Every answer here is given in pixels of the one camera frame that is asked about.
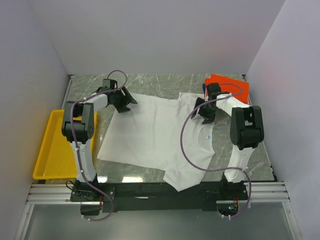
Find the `orange tray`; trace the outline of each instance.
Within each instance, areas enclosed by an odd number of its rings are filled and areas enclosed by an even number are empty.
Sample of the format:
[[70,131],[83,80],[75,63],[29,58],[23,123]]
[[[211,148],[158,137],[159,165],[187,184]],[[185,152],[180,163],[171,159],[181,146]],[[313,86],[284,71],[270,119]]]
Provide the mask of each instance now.
[[[249,86],[249,83],[247,83],[245,81],[235,80],[235,79],[232,79],[232,78],[229,78],[226,76],[211,74],[210,78],[205,79],[204,83],[206,86],[211,83],[219,83],[219,84],[232,83],[232,84],[238,85],[239,87],[242,88],[243,93],[235,95],[234,97],[245,104],[248,103],[250,86]],[[220,87],[223,92],[229,92],[232,94],[238,93],[240,91],[240,89],[238,87],[233,86],[233,85],[224,85],[223,84],[223,85],[220,85]]]
[[[63,109],[51,112],[33,171],[34,179],[75,179],[77,177],[73,150],[61,132],[63,117]],[[96,112],[94,113],[94,125],[97,126]],[[95,134],[91,139],[91,152],[94,147]]]

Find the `white enclosure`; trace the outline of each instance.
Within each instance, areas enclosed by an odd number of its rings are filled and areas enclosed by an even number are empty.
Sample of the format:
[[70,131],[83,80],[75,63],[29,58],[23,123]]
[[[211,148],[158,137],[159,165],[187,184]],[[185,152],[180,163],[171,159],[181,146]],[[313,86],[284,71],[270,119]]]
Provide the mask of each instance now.
[[13,239],[67,74],[246,74],[303,239],[320,239],[320,1],[0,1],[0,238]]
[[69,74],[245,74],[284,0],[29,2]]
[[39,147],[67,73],[25,0],[0,2],[0,238],[11,240],[26,203]]
[[320,238],[319,12],[318,0],[287,0],[246,76],[274,171],[310,240]]

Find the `marble surface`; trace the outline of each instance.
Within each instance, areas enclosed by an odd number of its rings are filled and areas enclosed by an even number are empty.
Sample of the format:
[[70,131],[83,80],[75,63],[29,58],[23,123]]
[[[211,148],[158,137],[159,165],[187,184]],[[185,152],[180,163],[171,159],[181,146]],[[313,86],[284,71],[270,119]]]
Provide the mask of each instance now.
[[[67,101],[76,101],[90,96],[102,85],[102,75],[73,75],[71,86],[67,95]],[[210,74],[129,74],[127,89],[131,93],[156,96],[166,99],[177,99],[179,92],[203,93],[202,83]],[[225,75],[227,77],[243,80],[242,75]],[[114,73],[110,77],[121,85],[124,77]],[[106,131],[114,113],[114,107],[108,106],[98,112],[98,124],[93,149],[93,163],[98,174],[99,182],[163,182],[165,172],[158,169],[144,168],[130,164],[108,162],[97,159],[97,154],[104,140]],[[222,110],[219,110],[214,120],[212,131],[212,146],[215,155],[212,157],[209,168],[227,167],[232,143],[230,140],[231,118]],[[253,181],[274,180],[268,155],[263,143],[253,152],[248,163],[248,174]],[[222,172],[207,172],[203,181],[219,181]]]

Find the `cable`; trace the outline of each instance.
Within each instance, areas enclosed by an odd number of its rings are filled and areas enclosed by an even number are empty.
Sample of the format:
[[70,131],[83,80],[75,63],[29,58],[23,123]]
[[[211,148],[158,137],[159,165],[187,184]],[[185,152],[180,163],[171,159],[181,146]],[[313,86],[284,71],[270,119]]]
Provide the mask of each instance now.
[[68,181],[65,182],[65,186],[66,186],[68,189],[70,189],[71,192],[72,192],[73,190],[72,190],[71,187],[68,186],[68,182],[70,182],[73,186],[75,185],[75,183],[74,183],[73,181],[71,181],[71,180],[68,180]]
[[97,187],[93,186],[93,185],[88,181],[88,179],[87,179],[87,177],[86,177],[86,175],[85,175],[85,172],[84,172],[84,169],[83,169],[83,166],[82,166],[82,162],[81,162],[81,156],[80,156],[80,151],[79,151],[80,148],[79,148],[79,144],[78,144],[77,136],[76,136],[76,132],[75,132],[75,125],[74,125],[74,108],[75,108],[75,106],[76,106],[77,104],[82,103],[82,102],[86,102],[86,101],[94,98],[95,96],[98,96],[98,95],[101,95],[101,94],[113,93],[113,92],[115,92],[115,91],[117,91],[117,90],[122,89],[122,88],[126,85],[126,83],[127,83],[127,81],[128,81],[128,77],[127,77],[127,75],[126,75],[123,71],[121,71],[121,70],[113,70],[113,71],[111,71],[111,72],[108,74],[108,76],[107,76],[106,78],[109,79],[110,75],[113,74],[114,72],[119,72],[119,73],[122,73],[122,74],[124,75],[125,81],[124,81],[124,84],[123,84],[122,86],[117,87],[117,88],[112,89],[112,90],[102,91],[102,92],[93,94],[93,95],[87,97],[86,99],[81,99],[81,100],[79,100],[79,101],[75,101],[75,102],[72,104],[71,110],[70,110],[71,132],[72,132],[73,140],[74,140],[75,147],[76,147],[76,155],[77,155],[77,157],[78,157],[78,164],[79,164],[79,169],[80,169],[80,172],[81,172],[81,176],[82,176],[83,180],[86,182],[86,184],[89,185],[89,187],[91,187],[92,189],[96,190],[98,193],[101,193],[101,194],[102,194],[104,197],[106,197],[106,198],[110,201],[110,203],[111,203],[111,210],[110,210],[110,212],[109,212],[106,216],[104,216],[104,217],[101,217],[101,218],[89,218],[89,217],[87,217],[87,216],[84,216],[85,219],[87,219],[87,220],[89,220],[89,221],[95,221],[95,222],[97,222],[97,221],[102,221],[102,220],[105,220],[105,219],[107,219],[108,217],[110,217],[110,215],[111,215],[111,214],[113,213],[113,211],[115,210],[115,209],[114,209],[114,208],[115,208],[115,205],[114,205],[114,202],[113,202],[113,200],[111,199],[111,197],[108,196],[108,195],[107,195],[106,193],[104,193],[103,191],[101,191],[100,189],[98,189]]
[[222,167],[222,168],[217,168],[217,169],[205,169],[205,168],[202,168],[202,167],[199,167],[197,165],[195,165],[186,155],[186,152],[185,152],[185,149],[184,149],[184,145],[183,145],[183,136],[184,136],[184,130],[185,130],[185,127],[187,125],[187,122],[188,120],[191,118],[191,116],[197,112],[197,110],[199,108],[201,108],[202,106],[204,105],[207,105],[207,104],[211,104],[211,103],[214,103],[216,101],[220,101],[220,100],[225,100],[225,99],[228,99],[230,98],[231,96],[236,96],[236,95],[239,95],[239,94],[242,94],[244,92],[244,90],[234,84],[234,83],[231,83],[231,82],[225,82],[225,83],[220,83],[219,85],[232,85],[232,86],[235,86],[237,88],[240,89],[240,92],[237,92],[237,93],[234,93],[234,94],[230,94],[228,96],[225,96],[225,97],[221,97],[221,98],[217,98],[217,99],[213,99],[213,100],[210,100],[210,101],[206,101],[204,103],[201,103],[200,105],[198,105],[197,107],[195,107],[193,109],[192,112],[190,112],[190,114],[188,115],[188,117],[186,118],[186,120],[184,121],[183,123],[183,126],[182,126],[182,129],[181,129],[181,133],[180,133],[180,147],[181,147],[181,151],[182,151],[182,154],[184,156],[184,158],[187,160],[187,162],[189,164],[191,164],[194,168],[196,169],[199,169],[201,171],[204,171],[204,172],[220,172],[220,171],[225,171],[225,170],[239,170],[239,171],[242,171],[244,173],[244,175],[246,176],[246,178],[248,179],[248,182],[249,182],[249,194],[248,194],[248,200],[246,201],[244,207],[235,215],[231,216],[231,218],[234,218],[236,216],[238,216],[239,214],[241,214],[245,209],[249,208],[249,204],[250,204],[250,198],[251,198],[251,192],[252,192],[252,184],[251,184],[251,179],[249,177],[249,175],[246,173],[246,171],[244,169],[242,169],[241,167],[235,167],[235,166],[232,166],[232,167]]

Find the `yellow tray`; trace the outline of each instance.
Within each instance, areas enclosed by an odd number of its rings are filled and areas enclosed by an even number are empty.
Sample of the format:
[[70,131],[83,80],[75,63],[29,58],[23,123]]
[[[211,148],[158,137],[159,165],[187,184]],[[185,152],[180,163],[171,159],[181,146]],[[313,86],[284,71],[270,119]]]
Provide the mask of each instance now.
[[[64,110],[51,112],[33,171],[34,179],[75,179],[77,177],[74,153],[70,143],[61,132],[63,117]],[[96,112],[94,113],[94,125],[97,126]],[[94,147],[95,134],[96,131],[91,139],[91,152]]]

